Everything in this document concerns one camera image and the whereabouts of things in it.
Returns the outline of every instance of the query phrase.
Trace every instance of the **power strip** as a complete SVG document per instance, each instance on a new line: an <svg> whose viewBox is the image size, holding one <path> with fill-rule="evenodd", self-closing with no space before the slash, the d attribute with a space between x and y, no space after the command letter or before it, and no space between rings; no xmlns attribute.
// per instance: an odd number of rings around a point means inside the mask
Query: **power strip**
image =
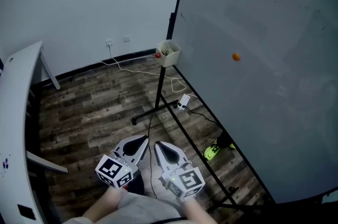
<svg viewBox="0 0 338 224"><path fill-rule="evenodd" d="M181 98L181 101L179 103L179 109L183 110L184 108L182 106L186 106L188 104L190 100L190 96L189 95L183 95Z"/></svg>

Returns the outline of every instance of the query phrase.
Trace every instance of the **wooden floor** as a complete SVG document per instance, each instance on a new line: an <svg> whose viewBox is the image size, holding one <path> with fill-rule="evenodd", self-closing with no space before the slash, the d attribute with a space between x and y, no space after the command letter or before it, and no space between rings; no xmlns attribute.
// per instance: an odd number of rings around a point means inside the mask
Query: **wooden floor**
<svg viewBox="0 0 338 224"><path fill-rule="evenodd" d="M122 68L134 71L159 73L160 65L153 58L141 58L121 63ZM173 68L166 75L180 77ZM174 90L181 89L178 82ZM158 76L121 71L117 65L102 66L60 82L61 89L43 88L39 111L39 137L41 156L69 169L69 174L46 171L46 181L51 202L61 222L80 216L107 188L95 174L95 167L103 154L108 154L123 138L130 135L147 135L150 116L140 119L136 126L130 118L153 107ZM180 99L184 92L173 93L169 79L164 80L163 95L167 101ZM211 118L202 103L192 97L188 107ZM175 109L177 117L203 153L221 133L219 127L202 116ZM150 145L165 141L179 146L188 159L198 166L206 186L197 199L204 208L211 207L224 198L224 194L212 178L196 152L187 141L166 109L153 116ZM151 195L150 166L153 169L153 186L160 199L174 200L173 195L160 184L160 168L149 152L140 162L146 192ZM216 175L227 188L239 187L233 195L239 204L255 204L264 194L253 173L239 153L222 149L210 162ZM229 209L216 210L212 216L218 223L234 223L241 212Z"/></svg>

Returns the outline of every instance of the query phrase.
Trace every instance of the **white table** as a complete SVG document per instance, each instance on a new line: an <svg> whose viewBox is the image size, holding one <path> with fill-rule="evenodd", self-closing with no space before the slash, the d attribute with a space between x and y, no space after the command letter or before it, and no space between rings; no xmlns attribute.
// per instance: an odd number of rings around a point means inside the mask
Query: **white table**
<svg viewBox="0 0 338 224"><path fill-rule="evenodd" d="M65 167L46 161L25 150L25 120L31 79L38 58L56 89L60 85L52 75L42 52L42 42L9 56L0 77L0 213L5 223L43 223L31 189L26 159L39 165L68 172ZM3 168L3 161L8 168ZM21 215L18 204L27 207L36 220Z"/></svg>

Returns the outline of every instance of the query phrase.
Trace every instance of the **gray shorts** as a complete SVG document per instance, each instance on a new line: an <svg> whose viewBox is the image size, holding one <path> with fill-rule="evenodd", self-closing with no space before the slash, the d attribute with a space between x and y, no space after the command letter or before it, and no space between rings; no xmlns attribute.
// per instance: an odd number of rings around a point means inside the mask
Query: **gray shorts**
<svg viewBox="0 0 338 224"><path fill-rule="evenodd" d="M155 200L146 196L124 192L117 210L97 224L150 224L165 219L179 218L179 208L168 202ZM180 223L194 223L188 220ZM85 217L72 218L64 224L93 224Z"/></svg>

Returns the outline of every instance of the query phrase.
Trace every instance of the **white wall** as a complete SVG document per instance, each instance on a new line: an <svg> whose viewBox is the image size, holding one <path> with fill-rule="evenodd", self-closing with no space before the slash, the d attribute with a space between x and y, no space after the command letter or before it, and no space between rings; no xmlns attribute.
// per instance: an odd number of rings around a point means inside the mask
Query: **white wall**
<svg viewBox="0 0 338 224"><path fill-rule="evenodd" d="M58 75L154 48L165 39L176 0L0 0L0 46L6 54L42 40ZM130 35L131 41L123 42Z"/></svg>

